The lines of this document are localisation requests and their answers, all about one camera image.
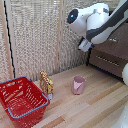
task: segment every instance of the wooden floor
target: wooden floor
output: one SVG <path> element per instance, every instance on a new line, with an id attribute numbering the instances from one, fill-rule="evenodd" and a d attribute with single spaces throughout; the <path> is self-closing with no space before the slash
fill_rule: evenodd
<path id="1" fill-rule="evenodd" d="M 71 92 L 73 77 L 86 78 L 84 92 Z M 128 87 L 121 81 L 92 67 L 80 67 L 50 77 L 54 95 L 43 120 L 33 128 L 110 128 L 128 101 Z M 0 106 L 0 128 L 14 128 Z"/>

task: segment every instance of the cup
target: cup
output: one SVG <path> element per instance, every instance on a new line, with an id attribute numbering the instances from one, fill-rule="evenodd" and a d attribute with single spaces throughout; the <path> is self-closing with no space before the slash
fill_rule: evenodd
<path id="1" fill-rule="evenodd" d="M 75 76 L 71 88 L 72 92 L 76 95 L 83 93 L 85 81 L 85 78 L 83 78 L 82 76 Z"/>

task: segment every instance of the plastic basket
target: plastic basket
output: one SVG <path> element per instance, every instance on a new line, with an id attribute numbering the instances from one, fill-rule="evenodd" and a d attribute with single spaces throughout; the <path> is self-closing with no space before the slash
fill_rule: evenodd
<path id="1" fill-rule="evenodd" d="M 49 99 L 27 77 L 0 83 L 0 102 L 16 128 L 30 128 L 42 120 Z"/>

